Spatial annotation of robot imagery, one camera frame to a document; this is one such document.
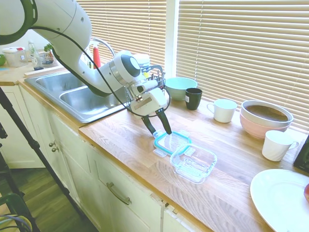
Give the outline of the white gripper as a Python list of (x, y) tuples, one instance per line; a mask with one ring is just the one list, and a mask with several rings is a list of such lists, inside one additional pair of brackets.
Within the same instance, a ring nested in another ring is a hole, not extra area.
[(135, 116), (142, 116), (141, 119), (151, 135), (156, 132), (156, 129), (151, 124), (148, 115), (153, 114), (154, 112), (160, 119), (166, 133), (168, 135), (172, 134), (165, 110), (160, 110), (168, 104), (163, 90), (156, 87), (142, 94), (134, 94), (133, 90), (130, 88), (127, 88), (126, 91), (130, 97), (128, 110)]

